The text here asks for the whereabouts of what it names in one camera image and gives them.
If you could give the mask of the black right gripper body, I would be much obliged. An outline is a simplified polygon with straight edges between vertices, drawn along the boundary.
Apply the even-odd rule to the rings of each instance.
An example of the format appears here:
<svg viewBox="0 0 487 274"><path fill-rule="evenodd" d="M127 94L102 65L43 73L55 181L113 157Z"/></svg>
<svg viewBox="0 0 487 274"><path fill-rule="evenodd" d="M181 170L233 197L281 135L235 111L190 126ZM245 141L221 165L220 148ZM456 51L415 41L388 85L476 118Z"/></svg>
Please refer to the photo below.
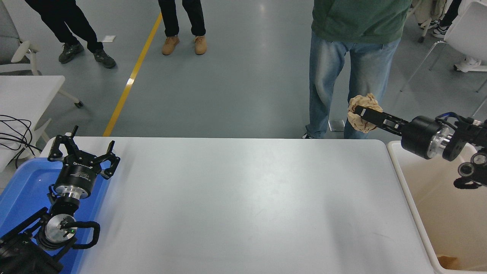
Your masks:
<svg viewBox="0 0 487 274"><path fill-rule="evenodd" d="M401 146L424 159L431 159L436 152L431 147L442 124L426 116L417 116L401 127Z"/></svg>

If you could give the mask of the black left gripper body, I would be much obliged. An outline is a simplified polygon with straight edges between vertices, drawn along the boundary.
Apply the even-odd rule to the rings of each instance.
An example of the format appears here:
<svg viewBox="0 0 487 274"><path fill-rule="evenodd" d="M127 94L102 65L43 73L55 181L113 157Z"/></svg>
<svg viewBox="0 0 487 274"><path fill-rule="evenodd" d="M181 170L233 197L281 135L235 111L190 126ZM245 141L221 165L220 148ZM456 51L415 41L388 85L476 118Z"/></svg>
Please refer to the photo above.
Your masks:
<svg viewBox="0 0 487 274"><path fill-rule="evenodd" d="M65 187L78 187L84 191L92 191L96 177L100 174L101 164L90 164L88 162L78 162L75 160L64 159L63 167L56 179L54 189L59 191Z"/></svg>

